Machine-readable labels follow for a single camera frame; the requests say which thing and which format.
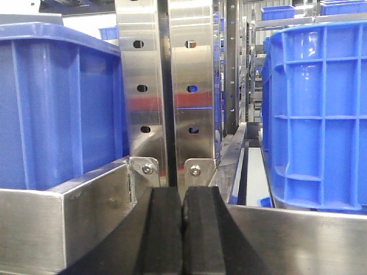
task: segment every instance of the slotted hole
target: slotted hole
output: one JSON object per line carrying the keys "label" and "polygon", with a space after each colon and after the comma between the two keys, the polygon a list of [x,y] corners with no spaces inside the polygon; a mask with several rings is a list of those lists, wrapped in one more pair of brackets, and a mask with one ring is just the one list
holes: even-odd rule
{"label": "slotted hole", "polygon": [[195,126],[190,127],[189,128],[189,133],[192,134],[192,135],[196,135],[196,134],[199,133],[199,128],[198,127],[195,127]]}
{"label": "slotted hole", "polygon": [[196,85],[189,85],[186,90],[189,92],[189,93],[196,93],[197,92],[197,86]]}
{"label": "slotted hole", "polygon": [[196,41],[195,40],[187,40],[185,42],[185,47],[188,49],[192,49],[196,47]]}
{"label": "slotted hole", "polygon": [[137,86],[137,90],[140,92],[140,93],[143,93],[143,92],[146,92],[148,90],[148,87],[146,85],[138,85]]}
{"label": "slotted hole", "polygon": [[150,133],[151,129],[149,126],[142,126],[140,128],[140,130],[143,132],[143,133]]}
{"label": "slotted hole", "polygon": [[144,47],[144,42],[141,40],[135,40],[133,43],[134,48],[141,49]]}

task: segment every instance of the small blue bin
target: small blue bin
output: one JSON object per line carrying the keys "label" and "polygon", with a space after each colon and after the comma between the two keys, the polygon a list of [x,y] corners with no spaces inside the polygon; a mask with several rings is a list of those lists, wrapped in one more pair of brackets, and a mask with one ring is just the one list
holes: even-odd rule
{"label": "small blue bin", "polygon": [[102,40],[119,39],[119,30],[117,26],[99,29],[99,33],[101,34]]}
{"label": "small blue bin", "polygon": [[296,10],[293,6],[274,6],[261,8],[261,20],[293,18]]}
{"label": "small blue bin", "polygon": [[367,21],[281,30],[270,38],[270,57],[275,199],[366,214]]}
{"label": "small blue bin", "polygon": [[257,206],[272,208],[270,197],[265,197],[257,201]]}
{"label": "small blue bin", "polygon": [[46,190],[128,153],[117,46],[1,25],[0,63],[0,188]]}
{"label": "small blue bin", "polygon": [[367,13],[367,1],[348,0],[321,3],[320,15]]}

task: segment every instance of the metal plate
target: metal plate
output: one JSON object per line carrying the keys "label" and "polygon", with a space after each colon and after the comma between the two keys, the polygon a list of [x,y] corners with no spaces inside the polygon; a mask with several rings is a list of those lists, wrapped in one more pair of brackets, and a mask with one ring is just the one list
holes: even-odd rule
{"label": "metal plate", "polygon": [[178,188],[183,190],[186,160],[219,158],[220,7],[218,0],[168,3]]}
{"label": "metal plate", "polygon": [[48,191],[0,189],[0,273],[58,272],[131,211],[126,159]]}
{"label": "metal plate", "polygon": [[240,0],[227,0],[225,32],[225,133],[234,135],[239,126]]}
{"label": "metal plate", "polygon": [[157,0],[116,0],[131,156],[158,160],[167,185],[167,138],[163,93],[168,95],[162,52],[169,52],[167,7]]}
{"label": "metal plate", "polygon": [[180,197],[184,195],[182,191],[190,186],[208,186],[216,169],[213,159],[188,159],[185,162],[185,189],[180,190]]}
{"label": "metal plate", "polygon": [[367,19],[367,13],[335,14],[335,15],[317,16],[315,19],[315,23],[354,21],[354,20],[366,20],[366,19]]}
{"label": "metal plate", "polygon": [[274,275],[362,275],[367,216],[228,205]]}
{"label": "metal plate", "polygon": [[61,194],[0,189],[0,209],[0,264],[51,272],[65,267]]}
{"label": "metal plate", "polygon": [[236,134],[233,136],[228,145],[225,155],[221,159],[213,179],[210,182],[210,187],[217,186],[224,202],[229,202],[232,194],[233,185],[236,179],[239,160],[241,156],[241,148],[244,146],[247,124],[241,123]]}
{"label": "metal plate", "polygon": [[154,158],[130,157],[131,200],[136,204],[146,187],[160,187],[159,165]]}

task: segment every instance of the metal column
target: metal column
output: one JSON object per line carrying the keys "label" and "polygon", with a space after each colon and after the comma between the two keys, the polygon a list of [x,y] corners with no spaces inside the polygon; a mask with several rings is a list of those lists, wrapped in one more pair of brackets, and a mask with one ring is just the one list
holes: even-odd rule
{"label": "metal column", "polygon": [[220,154],[219,0],[169,0],[178,189],[209,183]]}
{"label": "metal column", "polygon": [[239,0],[225,1],[225,133],[235,134],[239,126]]}
{"label": "metal column", "polygon": [[167,2],[116,0],[115,5],[130,155],[157,159],[161,186],[175,185]]}

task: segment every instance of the bolt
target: bolt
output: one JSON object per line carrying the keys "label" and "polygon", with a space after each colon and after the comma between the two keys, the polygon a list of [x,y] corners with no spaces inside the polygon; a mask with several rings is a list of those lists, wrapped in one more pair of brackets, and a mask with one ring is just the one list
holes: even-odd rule
{"label": "bolt", "polygon": [[143,166],[142,170],[144,174],[151,175],[153,173],[153,165],[147,163]]}
{"label": "bolt", "polygon": [[199,165],[192,165],[190,168],[190,173],[192,176],[200,176],[201,167]]}

